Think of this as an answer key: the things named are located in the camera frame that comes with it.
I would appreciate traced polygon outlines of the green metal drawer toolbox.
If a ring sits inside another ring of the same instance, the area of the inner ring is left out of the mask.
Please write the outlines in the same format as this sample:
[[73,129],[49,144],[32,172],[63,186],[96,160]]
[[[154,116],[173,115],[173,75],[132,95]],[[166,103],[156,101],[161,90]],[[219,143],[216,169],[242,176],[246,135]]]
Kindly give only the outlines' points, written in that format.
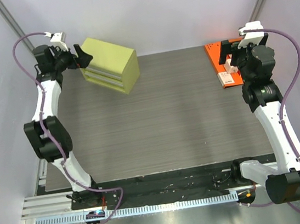
[[94,38],[87,38],[81,49],[93,56],[81,69],[88,82],[129,94],[140,76],[136,50]]

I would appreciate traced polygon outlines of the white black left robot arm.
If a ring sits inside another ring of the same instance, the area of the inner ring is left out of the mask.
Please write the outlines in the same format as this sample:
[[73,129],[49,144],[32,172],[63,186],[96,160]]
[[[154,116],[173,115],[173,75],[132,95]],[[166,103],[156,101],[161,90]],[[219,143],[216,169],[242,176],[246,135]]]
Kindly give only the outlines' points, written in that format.
[[85,69],[93,57],[78,44],[75,53],[60,47],[41,45],[35,48],[38,100],[32,120],[24,124],[24,133],[39,159],[44,159],[60,170],[72,186],[68,199],[74,209],[96,207],[103,194],[94,179],[84,171],[73,153],[69,132],[58,118],[59,96],[62,91],[63,72],[67,69]]

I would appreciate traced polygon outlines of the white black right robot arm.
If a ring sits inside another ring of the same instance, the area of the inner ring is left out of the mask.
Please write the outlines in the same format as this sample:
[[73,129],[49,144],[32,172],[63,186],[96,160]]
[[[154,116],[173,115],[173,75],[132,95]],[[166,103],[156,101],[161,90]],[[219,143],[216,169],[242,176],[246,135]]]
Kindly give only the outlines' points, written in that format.
[[282,204],[300,200],[300,143],[281,105],[281,91],[271,79],[276,62],[274,50],[265,45],[267,38],[222,41],[219,64],[231,56],[244,82],[242,97],[260,121],[277,162],[274,169],[253,158],[234,160],[232,181],[240,186],[257,183],[273,203]]

